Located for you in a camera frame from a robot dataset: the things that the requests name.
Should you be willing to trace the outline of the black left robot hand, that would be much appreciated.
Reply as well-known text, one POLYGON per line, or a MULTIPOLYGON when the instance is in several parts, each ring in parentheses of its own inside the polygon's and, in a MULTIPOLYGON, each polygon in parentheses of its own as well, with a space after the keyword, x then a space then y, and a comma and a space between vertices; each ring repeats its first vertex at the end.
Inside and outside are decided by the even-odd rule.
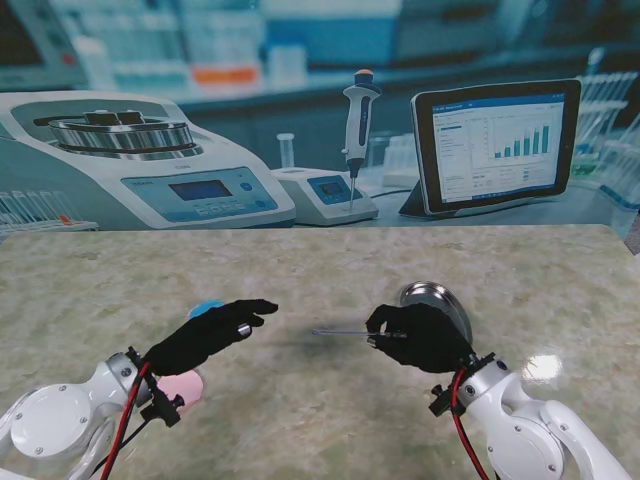
POLYGON ((207 359, 247 339, 239 328, 262 327, 264 315, 273 314, 278 305, 264 299, 236 300, 211 308, 192 318, 169 337, 154 345, 143 356, 149 371, 157 376, 174 376, 200 366, 207 359))

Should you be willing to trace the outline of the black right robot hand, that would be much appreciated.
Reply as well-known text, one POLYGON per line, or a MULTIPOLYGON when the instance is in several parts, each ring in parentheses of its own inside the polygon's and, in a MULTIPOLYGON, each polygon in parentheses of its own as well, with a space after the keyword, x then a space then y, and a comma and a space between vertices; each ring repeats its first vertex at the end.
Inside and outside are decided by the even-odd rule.
POLYGON ((377 350, 427 373, 455 372, 475 354, 450 318, 426 304, 380 305, 365 326, 377 350))

